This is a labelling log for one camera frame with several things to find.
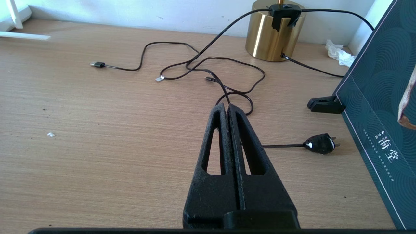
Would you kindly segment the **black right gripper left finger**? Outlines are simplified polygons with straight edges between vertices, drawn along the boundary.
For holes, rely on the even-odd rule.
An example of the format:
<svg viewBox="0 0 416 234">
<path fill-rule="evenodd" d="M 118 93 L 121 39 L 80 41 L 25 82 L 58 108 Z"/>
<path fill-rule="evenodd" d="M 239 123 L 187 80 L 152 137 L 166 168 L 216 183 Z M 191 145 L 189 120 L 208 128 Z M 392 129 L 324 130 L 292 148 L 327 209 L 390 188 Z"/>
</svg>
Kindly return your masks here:
<svg viewBox="0 0 416 234">
<path fill-rule="evenodd" d="M 220 175 L 207 172 L 214 130 L 219 131 Z M 183 209 L 184 228 L 223 228 L 223 217 L 237 209 L 230 127 L 223 104 L 212 108 Z"/>
</svg>

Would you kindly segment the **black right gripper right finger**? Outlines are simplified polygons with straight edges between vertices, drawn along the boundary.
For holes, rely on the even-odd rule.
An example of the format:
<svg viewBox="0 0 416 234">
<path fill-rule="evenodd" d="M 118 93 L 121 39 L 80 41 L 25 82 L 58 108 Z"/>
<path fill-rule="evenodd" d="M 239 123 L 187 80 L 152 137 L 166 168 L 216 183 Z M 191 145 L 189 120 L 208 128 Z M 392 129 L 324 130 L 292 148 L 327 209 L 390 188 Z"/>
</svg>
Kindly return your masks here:
<svg viewBox="0 0 416 234">
<path fill-rule="evenodd" d="M 228 107 L 238 207 L 293 210 L 294 203 L 241 108 Z"/>
</svg>

